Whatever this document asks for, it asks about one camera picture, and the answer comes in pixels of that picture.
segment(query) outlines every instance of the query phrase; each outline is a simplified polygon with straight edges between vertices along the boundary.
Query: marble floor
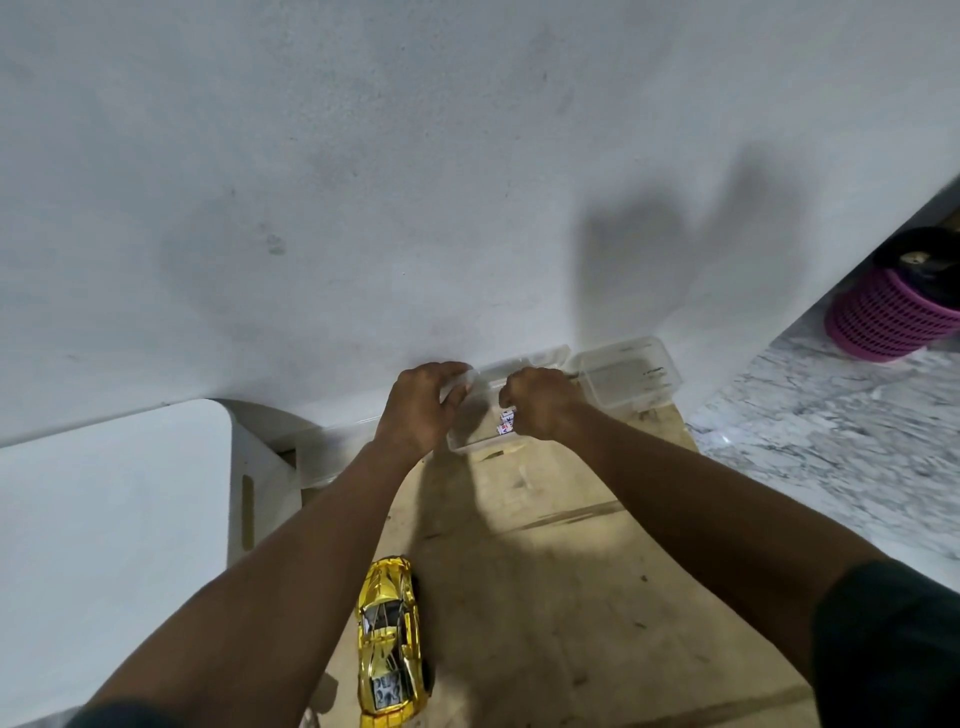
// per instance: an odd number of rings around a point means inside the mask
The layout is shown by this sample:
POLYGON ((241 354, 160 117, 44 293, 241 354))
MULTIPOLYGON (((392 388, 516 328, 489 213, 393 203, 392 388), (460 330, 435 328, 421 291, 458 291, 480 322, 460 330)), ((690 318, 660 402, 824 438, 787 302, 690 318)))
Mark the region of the marble floor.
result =
POLYGON ((694 439, 960 591, 960 352, 851 359, 828 299, 688 418, 694 439))

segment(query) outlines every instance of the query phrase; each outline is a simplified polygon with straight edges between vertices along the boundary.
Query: plastic container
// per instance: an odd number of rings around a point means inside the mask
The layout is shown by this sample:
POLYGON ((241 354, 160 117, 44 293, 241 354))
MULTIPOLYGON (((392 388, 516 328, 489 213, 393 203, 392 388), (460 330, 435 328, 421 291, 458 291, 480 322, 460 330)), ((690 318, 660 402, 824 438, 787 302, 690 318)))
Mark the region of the plastic container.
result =
POLYGON ((614 417, 667 404, 682 383, 670 354, 654 336, 582 352, 577 358, 587 400, 614 417))
POLYGON ((873 268, 833 300, 824 325, 844 352, 885 362, 960 331, 960 311, 928 301, 895 270, 873 268))
POLYGON ((500 406, 500 390, 507 383, 507 377, 524 367, 561 369, 569 356, 570 347, 564 345, 472 369, 451 382, 441 396, 461 382, 469 382, 471 389, 446 435, 450 449, 460 453, 474 452, 500 447, 515 440, 515 432, 502 435, 497 432, 497 426, 502 424, 501 413, 504 412, 500 406))

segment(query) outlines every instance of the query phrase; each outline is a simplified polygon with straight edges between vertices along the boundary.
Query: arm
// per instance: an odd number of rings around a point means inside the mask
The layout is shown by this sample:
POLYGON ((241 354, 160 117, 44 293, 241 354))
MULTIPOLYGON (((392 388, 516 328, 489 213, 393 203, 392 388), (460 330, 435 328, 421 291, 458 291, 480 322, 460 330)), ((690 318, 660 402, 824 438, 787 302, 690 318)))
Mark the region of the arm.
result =
POLYGON ((376 436, 307 508, 197 592, 89 706, 135 699, 183 726, 296 726, 344 630, 400 482, 446 435, 464 364, 400 375, 376 436))
POLYGON ((560 372, 524 369, 500 397, 516 406, 517 432, 576 452, 684 569, 810 679, 814 609, 881 551, 745 475, 608 417, 560 372))

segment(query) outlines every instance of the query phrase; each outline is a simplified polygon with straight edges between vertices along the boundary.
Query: white wall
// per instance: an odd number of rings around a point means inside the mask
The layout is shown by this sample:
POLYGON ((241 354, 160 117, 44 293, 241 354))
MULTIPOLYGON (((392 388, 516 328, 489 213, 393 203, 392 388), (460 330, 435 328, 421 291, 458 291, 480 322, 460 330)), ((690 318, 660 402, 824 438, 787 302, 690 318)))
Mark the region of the white wall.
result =
POLYGON ((689 411, 960 171, 953 0, 0 6, 0 443, 657 333, 689 411))

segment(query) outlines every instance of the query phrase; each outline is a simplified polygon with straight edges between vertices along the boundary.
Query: wooden floor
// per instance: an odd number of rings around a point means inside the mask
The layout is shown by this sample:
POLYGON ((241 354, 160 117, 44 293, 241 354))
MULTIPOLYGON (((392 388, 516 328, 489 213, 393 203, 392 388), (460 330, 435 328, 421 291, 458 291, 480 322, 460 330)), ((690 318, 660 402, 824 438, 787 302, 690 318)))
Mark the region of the wooden floor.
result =
MULTIPOLYGON (((673 407, 632 424, 695 449, 673 407)), ((559 445, 418 465, 376 555, 393 553, 419 575, 437 671, 411 726, 818 725, 803 678, 559 445)), ((358 725, 356 670, 351 621, 324 728, 358 725)))

